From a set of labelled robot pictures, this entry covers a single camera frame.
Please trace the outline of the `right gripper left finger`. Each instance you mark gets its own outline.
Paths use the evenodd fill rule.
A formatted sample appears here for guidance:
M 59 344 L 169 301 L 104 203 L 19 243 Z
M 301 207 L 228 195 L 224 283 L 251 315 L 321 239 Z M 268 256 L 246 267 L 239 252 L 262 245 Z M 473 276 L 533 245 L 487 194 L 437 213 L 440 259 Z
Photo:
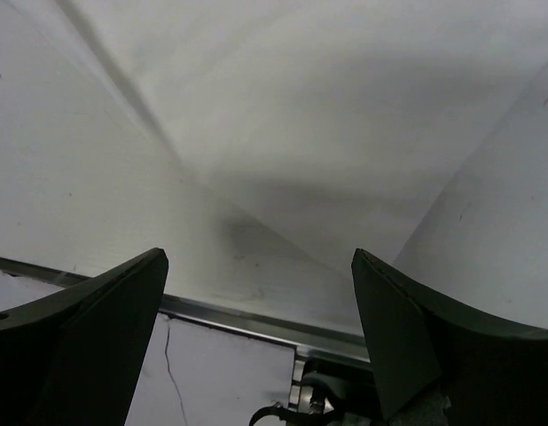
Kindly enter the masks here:
M 167 275 L 152 248 L 0 312 L 0 425 L 123 425 Z

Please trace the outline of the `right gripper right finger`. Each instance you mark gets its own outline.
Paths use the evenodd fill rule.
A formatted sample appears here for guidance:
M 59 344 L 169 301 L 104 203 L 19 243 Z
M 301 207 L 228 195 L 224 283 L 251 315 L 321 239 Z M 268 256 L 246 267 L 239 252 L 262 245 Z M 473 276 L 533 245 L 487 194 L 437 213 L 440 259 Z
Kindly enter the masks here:
M 548 329 L 463 304 L 360 248 L 351 270 L 385 421 L 548 425 Z

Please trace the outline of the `plain white t shirt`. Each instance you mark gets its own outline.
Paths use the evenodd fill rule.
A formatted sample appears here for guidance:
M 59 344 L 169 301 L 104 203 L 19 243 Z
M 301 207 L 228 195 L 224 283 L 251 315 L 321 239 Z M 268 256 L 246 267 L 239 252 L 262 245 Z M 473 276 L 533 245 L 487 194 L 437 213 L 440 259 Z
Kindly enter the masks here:
M 62 1 L 182 166 L 315 259 L 393 259 L 548 60 L 548 1 Z

